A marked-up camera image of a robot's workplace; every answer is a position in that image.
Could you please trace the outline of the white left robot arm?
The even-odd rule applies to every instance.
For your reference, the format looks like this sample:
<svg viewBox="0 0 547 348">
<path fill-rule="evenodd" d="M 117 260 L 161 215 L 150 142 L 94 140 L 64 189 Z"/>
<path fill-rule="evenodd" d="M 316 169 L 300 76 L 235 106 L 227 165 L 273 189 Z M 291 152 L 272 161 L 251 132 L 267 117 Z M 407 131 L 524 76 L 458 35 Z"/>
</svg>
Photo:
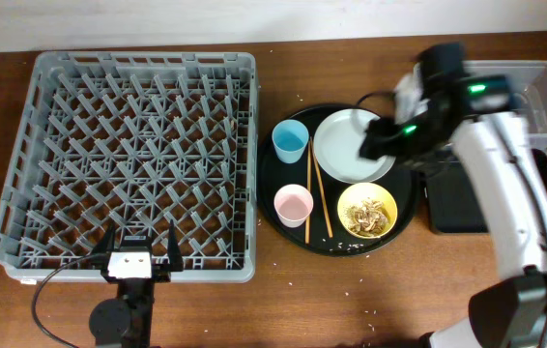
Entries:
<svg viewBox="0 0 547 348">
<path fill-rule="evenodd" d="M 101 265 L 101 275 L 117 286 L 115 297 L 99 303 L 89 317 L 89 330 L 97 347 L 148 347 L 151 344 L 155 285 L 184 269 L 175 234 L 167 231 L 166 263 L 153 261 L 153 240 L 146 235 L 128 235 L 116 242 L 111 225 L 91 254 Z"/>
</svg>

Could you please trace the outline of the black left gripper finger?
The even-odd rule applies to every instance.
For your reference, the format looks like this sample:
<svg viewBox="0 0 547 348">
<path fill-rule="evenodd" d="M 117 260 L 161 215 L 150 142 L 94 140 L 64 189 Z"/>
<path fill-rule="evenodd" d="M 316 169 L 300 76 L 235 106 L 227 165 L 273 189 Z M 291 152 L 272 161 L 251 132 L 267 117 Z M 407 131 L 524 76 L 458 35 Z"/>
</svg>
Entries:
<svg viewBox="0 0 547 348">
<path fill-rule="evenodd" d="M 107 260 L 110 253 L 115 249 L 115 224 L 110 223 L 108 228 L 103 233 L 101 239 L 93 247 L 90 254 L 93 256 L 92 260 L 95 262 L 103 262 Z"/>
<path fill-rule="evenodd" d="M 182 272 L 184 270 L 183 256 L 179 248 L 173 221 L 170 221 L 167 240 L 168 270 L 170 272 Z"/>
</svg>

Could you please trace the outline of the food scraps pile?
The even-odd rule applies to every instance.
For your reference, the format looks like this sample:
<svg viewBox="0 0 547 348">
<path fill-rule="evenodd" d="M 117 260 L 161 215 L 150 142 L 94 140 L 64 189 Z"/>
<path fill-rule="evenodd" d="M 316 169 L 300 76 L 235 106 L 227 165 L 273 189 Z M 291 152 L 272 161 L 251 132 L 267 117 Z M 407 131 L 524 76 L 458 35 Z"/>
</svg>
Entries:
<svg viewBox="0 0 547 348">
<path fill-rule="evenodd" d="M 379 200 L 365 199 L 358 205 L 350 206 L 346 218 L 349 230 L 366 238 L 380 238 L 389 227 L 389 215 L 384 203 Z"/>
</svg>

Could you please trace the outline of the light blue cup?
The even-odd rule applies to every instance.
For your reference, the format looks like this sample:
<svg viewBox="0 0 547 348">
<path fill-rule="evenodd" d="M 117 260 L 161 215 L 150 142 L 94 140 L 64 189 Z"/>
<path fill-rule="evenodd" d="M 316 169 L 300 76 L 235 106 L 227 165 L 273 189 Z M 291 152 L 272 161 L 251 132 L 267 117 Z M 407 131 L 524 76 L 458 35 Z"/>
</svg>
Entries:
<svg viewBox="0 0 547 348">
<path fill-rule="evenodd" d="M 290 164 L 300 160 L 309 140 L 307 127 L 288 119 L 278 123 L 272 133 L 275 153 L 279 160 Z"/>
</svg>

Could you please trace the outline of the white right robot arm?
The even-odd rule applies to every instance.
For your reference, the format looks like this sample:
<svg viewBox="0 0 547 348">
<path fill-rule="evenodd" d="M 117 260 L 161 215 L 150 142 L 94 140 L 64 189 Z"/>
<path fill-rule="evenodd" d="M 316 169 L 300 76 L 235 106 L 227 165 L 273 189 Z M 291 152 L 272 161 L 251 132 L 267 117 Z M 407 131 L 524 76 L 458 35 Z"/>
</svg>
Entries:
<svg viewBox="0 0 547 348">
<path fill-rule="evenodd" d="M 421 169 L 445 146 L 462 163 L 496 251 L 499 282 L 475 295 L 468 315 L 425 334 L 425 347 L 547 346 L 547 190 L 528 124 L 506 76 L 473 76 L 460 43 L 420 53 L 426 110 L 398 108 L 368 124 L 359 154 Z"/>
</svg>

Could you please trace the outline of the pink cup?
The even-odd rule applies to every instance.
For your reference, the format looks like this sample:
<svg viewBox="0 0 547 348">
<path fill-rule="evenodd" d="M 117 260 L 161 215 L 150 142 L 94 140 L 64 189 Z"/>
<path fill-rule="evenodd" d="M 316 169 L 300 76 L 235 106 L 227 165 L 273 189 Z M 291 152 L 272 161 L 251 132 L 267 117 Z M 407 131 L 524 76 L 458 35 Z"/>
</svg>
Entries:
<svg viewBox="0 0 547 348">
<path fill-rule="evenodd" d="M 306 188 L 297 184 L 283 186 L 277 191 L 273 204 L 284 226 L 295 228 L 305 222 L 309 204 L 307 195 Z"/>
</svg>

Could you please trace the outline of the yellow bowl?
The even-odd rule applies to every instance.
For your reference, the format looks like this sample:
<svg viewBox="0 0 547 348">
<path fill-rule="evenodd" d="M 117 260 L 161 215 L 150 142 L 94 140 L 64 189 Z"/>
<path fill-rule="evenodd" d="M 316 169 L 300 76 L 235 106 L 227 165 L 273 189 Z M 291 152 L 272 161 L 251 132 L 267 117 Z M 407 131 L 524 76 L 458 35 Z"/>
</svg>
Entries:
<svg viewBox="0 0 547 348">
<path fill-rule="evenodd" d="M 352 205 L 360 204 L 365 199 L 382 201 L 384 203 L 384 209 L 389 215 L 388 230 L 380 238 L 362 237 L 351 232 L 348 228 L 348 219 L 346 218 L 347 209 Z M 384 238 L 390 231 L 393 230 L 398 218 L 398 207 L 393 196 L 382 186 L 373 183 L 359 183 L 349 186 L 342 192 L 337 203 L 337 213 L 343 227 L 352 236 L 365 240 L 376 240 Z"/>
</svg>

